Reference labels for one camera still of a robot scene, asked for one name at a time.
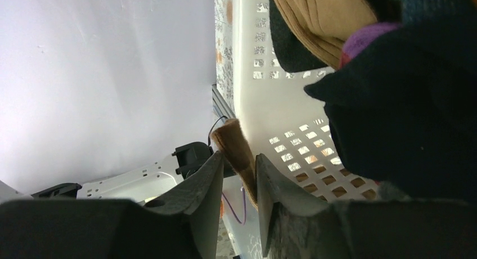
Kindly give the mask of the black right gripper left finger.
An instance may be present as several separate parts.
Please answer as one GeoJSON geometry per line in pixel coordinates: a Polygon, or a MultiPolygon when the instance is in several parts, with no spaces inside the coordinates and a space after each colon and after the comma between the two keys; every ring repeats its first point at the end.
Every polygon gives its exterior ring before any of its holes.
{"type": "Polygon", "coordinates": [[[128,199],[25,199],[1,205],[2,258],[214,258],[224,157],[139,205],[128,199]]]}

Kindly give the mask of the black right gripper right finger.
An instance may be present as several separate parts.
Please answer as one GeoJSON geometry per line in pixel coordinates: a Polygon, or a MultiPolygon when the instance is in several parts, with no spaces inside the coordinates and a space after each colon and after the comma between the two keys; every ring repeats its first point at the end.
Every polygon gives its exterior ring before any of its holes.
{"type": "Polygon", "coordinates": [[[449,200],[326,202],[256,157],[266,258],[475,258],[476,207],[449,200]]]}

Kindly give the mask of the brown ribbed sock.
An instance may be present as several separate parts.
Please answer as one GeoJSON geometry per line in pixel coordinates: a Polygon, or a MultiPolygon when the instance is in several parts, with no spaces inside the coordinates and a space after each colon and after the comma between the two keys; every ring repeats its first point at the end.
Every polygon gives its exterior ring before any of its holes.
{"type": "Polygon", "coordinates": [[[221,127],[211,133],[210,138],[228,160],[233,171],[239,175],[249,200],[257,209],[255,156],[241,129],[240,121],[236,118],[226,120],[221,127]]]}

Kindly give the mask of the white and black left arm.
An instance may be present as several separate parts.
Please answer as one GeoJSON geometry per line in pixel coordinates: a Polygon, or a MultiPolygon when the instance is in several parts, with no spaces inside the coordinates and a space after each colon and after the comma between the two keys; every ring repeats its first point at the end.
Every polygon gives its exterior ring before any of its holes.
{"type": "Polygon", "coordinates": [[[130,199],[145,204],[171,190],[199,169],[213,149],[204,142],[177,147],[161,162],[85,184],[63,183],[32,195],[1,182],[1,203],[16,199],[130,199]]]}

